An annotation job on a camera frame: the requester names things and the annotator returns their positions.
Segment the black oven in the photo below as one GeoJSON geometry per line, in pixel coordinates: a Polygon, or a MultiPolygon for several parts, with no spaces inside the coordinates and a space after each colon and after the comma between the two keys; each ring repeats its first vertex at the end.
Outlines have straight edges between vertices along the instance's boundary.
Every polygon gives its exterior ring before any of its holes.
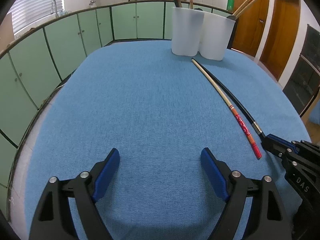
{"type": "Polygon", "coordinates": [[[319,31],[308,25],[297,64],[284,94],[298,114],[302,114],[319,90],[319,31]]]}

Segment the white holder right compartment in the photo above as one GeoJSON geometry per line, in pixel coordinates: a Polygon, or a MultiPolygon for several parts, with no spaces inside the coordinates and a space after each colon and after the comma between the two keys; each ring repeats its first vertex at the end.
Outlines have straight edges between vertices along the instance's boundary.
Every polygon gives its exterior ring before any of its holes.
{"type": "Polygon", "coordinates": [[[226,52],[235,20],[204,12],[199,52],[202,57],[222,61],[226,52]]]}

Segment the chrome faucet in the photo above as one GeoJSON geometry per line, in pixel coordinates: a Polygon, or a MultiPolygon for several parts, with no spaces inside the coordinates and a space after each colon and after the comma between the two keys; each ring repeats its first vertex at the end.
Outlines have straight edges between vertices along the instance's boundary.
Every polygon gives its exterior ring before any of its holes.
{"type": "Polygon", "coordinates": [[[52,0],[51,2],[51,14],[55,15],[55,18],[58,18],[58,11],[57,11],[57,3],[56,0],[52,0]]]}

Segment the green kitchen cabinets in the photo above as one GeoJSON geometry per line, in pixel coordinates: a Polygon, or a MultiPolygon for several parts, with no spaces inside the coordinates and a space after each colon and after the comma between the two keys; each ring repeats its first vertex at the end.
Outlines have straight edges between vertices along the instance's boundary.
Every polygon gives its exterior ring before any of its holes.
{"type": "Polygon", "coordinates": [[[203,210],[201,148],[221,138],[210,85],[168,40],[126,41],[86,53],[75,15],[40,29],[3,58],[66,79],[31,153],[24,214],[31,220],[50,176],[71,178],[120,153],[112,187],[98,202],[103,217],[189,216],[203,210]]]}

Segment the blue table cloth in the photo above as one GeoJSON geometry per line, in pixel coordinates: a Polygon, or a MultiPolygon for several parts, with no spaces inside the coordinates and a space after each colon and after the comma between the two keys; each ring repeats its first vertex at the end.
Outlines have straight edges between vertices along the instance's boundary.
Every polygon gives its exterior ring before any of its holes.
{"type": "Polygon", "coordinates": [[[248,178],[271,176],[287,215],[301,198],[275,156],[257,159],[236,119],[170,41],[121,42],[90,54],[52,102],[28,168],[31,225],[50,177],[72,179],[116,148],[120,164],[97,209],[114,239],[207,239],[224,208],[203,148],[248,178]]]}

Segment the green bottle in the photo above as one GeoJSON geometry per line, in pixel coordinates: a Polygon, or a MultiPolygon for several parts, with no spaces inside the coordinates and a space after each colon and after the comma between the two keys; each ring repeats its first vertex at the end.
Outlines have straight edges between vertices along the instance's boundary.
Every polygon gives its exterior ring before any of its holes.
{"type": "Polygon", "coordinates": [[[227,8],[228,12],[233,12],[234,9],[234,0],[227,0],[227,8]]]}

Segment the black chopstick silver band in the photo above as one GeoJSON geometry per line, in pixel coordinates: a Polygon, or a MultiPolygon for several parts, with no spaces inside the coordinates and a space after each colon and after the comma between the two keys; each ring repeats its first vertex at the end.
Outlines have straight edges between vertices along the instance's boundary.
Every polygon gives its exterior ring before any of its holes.
{"type": "Polygon", "coordinates": [[[265,134],[258,125],[258,123],[255,121],[255,119],[250,115],[248,110],[242,105],[242,103],[237,99],[237,97],[216,77],[214,76],[206,67],[204,67],[202,64],[196,61],[203,70],[214,80],[214,82],[232,99],[232,101],[238,106],[240,111],[244,114],[246,119],[249,121],[249,123],[252,125],[254,130],[256,131],[257,135],[260,137],[260,139],[264,139],[265,134]]]}

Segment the wooden chopstick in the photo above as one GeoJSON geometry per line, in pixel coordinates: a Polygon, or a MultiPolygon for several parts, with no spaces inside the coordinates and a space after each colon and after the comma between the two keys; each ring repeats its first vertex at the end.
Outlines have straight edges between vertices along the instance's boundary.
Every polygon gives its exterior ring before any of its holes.
{"type": "Polygon", "coordinates": [[[246,12],[257,0],[251,0],[235,17],[237,20],[244,12],[246,12]]]}
{"type": "Polygon", "coordinates": [[[238,9],[236,9],[236,11],[233,13],[233,16],[237,16],[239,13],[240,13],[240,11],[242,11],[242,9],[244,9],[244,7],[246,6],[246,5],[248,5],[248,3],[250,2],[251,0],[245,0],[241,5],[240,5],[240,7],[238,7],[238,9]]]}

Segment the white holder left compartment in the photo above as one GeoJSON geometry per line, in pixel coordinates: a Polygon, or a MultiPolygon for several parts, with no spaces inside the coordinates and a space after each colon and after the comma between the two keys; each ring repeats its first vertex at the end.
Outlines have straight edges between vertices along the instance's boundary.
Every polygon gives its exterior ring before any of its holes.
{"type": "Polygon", "coordinates": [[[204,11],[173,8],[171,51],[178,56],[195,56],[199,50],[204,11]]]}

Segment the red patterned bamboo chopstick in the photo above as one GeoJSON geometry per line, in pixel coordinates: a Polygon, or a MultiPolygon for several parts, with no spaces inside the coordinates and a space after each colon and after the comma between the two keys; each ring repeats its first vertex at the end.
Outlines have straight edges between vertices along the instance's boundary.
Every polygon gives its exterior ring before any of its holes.
{"type": "Polygon", "coordinates": [[[212,86],[216,89],[216,91],[219,93],[221,98],[224,100],[224,102],[228,106],[229,110],[232,112],[232,114],[236,118],[236,120],[237,120],[239,126],[241,127],[241,129],[243,130],[244,134],[246,135],[246,138],[247,138],[249,144],[251,145],[252,150],[253,150],[256,158],[260,159],[262,157],[262,154],[260,153],[260,150],[259,150],[258,146],[256,145],[255,140],[253,139],[251,133],[249,132],[249,129],[247,128],[247,126],[245,125],[245,123],[243,122],[242,118],[237,113],[236,109],[231,104],[231,102],[229,101],[227,96],[224,94],[224,92],[221,90],[221,88],[217,85],[217,83],[204,70],[204,68],[201,67],[200,64],[194,58],[192,58],[191,61],[202,72],[202,74],[208,79],[208,81],[212,84],[212,86]]]}

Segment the white holder compartment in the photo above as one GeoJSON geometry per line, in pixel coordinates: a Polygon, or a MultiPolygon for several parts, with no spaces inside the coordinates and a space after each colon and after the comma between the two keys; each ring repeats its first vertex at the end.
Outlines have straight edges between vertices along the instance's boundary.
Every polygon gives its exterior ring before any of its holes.
{"type": "Polygon", "coordinates": [[[202,57],[222,61],[226,52],[235,20],[204,12],[199,52],[202,57]]]}
{"type": "Polygon", "coordinates": [[[204,11],[173,8],[171,51],[178,56],[195,56],[199,50],[204,11]]]}

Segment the wooden door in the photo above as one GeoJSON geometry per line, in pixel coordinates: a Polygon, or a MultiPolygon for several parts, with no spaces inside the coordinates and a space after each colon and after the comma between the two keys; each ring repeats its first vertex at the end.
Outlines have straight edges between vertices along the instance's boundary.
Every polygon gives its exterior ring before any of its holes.
{"type": "MultiPolygon", "coordinates": [[[[234,9],[245,0],[234,0],[234,9]]],[[[239,18],[232,48],[255,56],[263,35],[270,0],[256,0],[239,18]]]]}
{"type": "Polygon", "coordinates": [[[300,0],[274,0],[271,25],[260,62],[279,80],[291,55],[300,20],[300,0]]]}

